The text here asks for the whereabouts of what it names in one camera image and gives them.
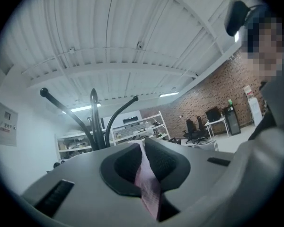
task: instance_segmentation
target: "white shelving unit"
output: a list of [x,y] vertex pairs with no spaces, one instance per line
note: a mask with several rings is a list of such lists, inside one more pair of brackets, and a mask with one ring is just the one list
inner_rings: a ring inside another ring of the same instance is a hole
[[[151,119],[155,119],[155,118],[161,118],[162,123],[160,125],[154,126],[152,128],[148,128],[148,129],[146,129],[144,131],[141,131],[139,133],[127,135],[127,136],[124,136],[124,137],[121,137],[121,138],[118,138],[118,139],[115,138],[115,133],[118,133],[121,130],[124,130],[126,126],[137,124],[137,123],[141,124],[142,122],[147,122],[147,121],[149,121]],[[127,141],[130,141],[132,139],[132,137],[139,136],[139,135],[141,136],[141,135],[152,133],[153,130],[158,129],[160,127],[163,127],[165,129],[166,133],[161,134],[161,136],[159,136],[157,138],[158,139],[162,139],[164,137],[168,137],[168,139],[170,139],[170,135],[169,135],[168,129],[167,129],[166,125],[165,125],[165,122],[164,122],[164,119],[162,117],[162,114],[159,111],[158,114],[153,115],[151,117],[147,117],[147,118],[144,118],[144,119],[141,119],[141,120],[138,120],[138,121],[134,121],[134,122],[130,122],[130,123],[124,124],[124,125],[119,126],[119,127],[112,128],[110,130],[110,134],[111,134],[110,143],[113,144],[114,146],[116,146],[120,141],[122,141],[122,143],[125,143]],[[89,149],[91,150],[91,146],[72,148],[72,149],[59,149],[59,143],[62,143],[65,140],[69,140],[69,141],[74,140],[74,143],[76,143],[76,140],[78,140],[77,138],[78,137],[82,137],[82,136],[86,137],[86,134],[85,133],[79,133],[79,134],[64,135],[64,136],[56,137],[56,151],[57,151],[57,156],[58,156],[58,159],[59,159],[60,162],[62,160],[67,160],[65,158],[65,156],[63,156],[63,159],[61,159],[61,154],[64,154],[64,153],[67,153],[67,152],[71,154],[71,152],[74,152],[74,151],[89,150]]]

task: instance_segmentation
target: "white ceiling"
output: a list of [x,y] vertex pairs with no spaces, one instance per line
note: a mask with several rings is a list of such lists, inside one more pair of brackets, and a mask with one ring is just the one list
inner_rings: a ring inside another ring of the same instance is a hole
[[93,87],[107,107],[134,95],[140,108],[170,102],[177,96],[159,94],[182,95],[239,47],[224,29],[228,3],[24,0],[2,35],[0,67],[19,67],[30,95],[47,87],[69,108],[88,105]]

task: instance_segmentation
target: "brick wall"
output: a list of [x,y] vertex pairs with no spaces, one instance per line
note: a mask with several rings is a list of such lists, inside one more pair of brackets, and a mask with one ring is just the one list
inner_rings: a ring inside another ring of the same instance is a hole
[[[241,127],[251,123],[250,110],[243,88],[250,85],[263,110],[263,98],[259,91],[260,81],[242,64],[240,50],[205,80],[168,105],[140,110],[142,118],[157,114],[160,110],[171,137],[182,137],[186,130],[186,120],[191,119],[198,128],[196,117],[201,116],[203,124],[207,122],[205,112],[215,106],[220,110],[233,102]],[[223,124],[215,124],[214,132],[225,131]]]

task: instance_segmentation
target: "white desk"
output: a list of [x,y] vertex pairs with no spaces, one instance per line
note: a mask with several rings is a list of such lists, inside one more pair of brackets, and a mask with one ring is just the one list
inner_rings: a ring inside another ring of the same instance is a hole
[[226,121],[225,121],[225,117],[221,117],[221,118],[220,118],[219,120],[217,120],[217,121],[214,121],[214,122],[209,122],[209,121],[207,121],[207,123],[205,124],[205,126],[207,127],[207,130],[208,130],[210,139],[212,139],[212,136],[211,136],[209,130],[211,130],[212,133],[213,133],[213,129],[212,129],[212,126],[211,126],[211,125],[214,124],[214,123],[219,123],[219,122],[224,122],[224,125],[225,125],[225,128],[226,128],[226,132],[227,132],[227,137],[229,137],[229,131],[228,131],[227,123],[226,123]]

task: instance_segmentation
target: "ceiling light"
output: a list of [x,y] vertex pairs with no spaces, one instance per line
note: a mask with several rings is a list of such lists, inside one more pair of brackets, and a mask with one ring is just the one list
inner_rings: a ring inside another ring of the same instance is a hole
[[86,110],[86,109],[91,109],[91,105],[89,106],[85,106],[85,107],[81,107],[81,108],[74,108],[74,109],[71,109],[72,112],[77,112],[77,111],[82,111],[82,110]]
[[179,93],[179,92],[176,92],[176,93],[161,94],[159,97],[172,96],[172,95],[176,95],[176,94],[178,94],[178,93]]
[[236,34],[235,34],[235,42],[237,42],[239,40],[239,32],[237,32]]

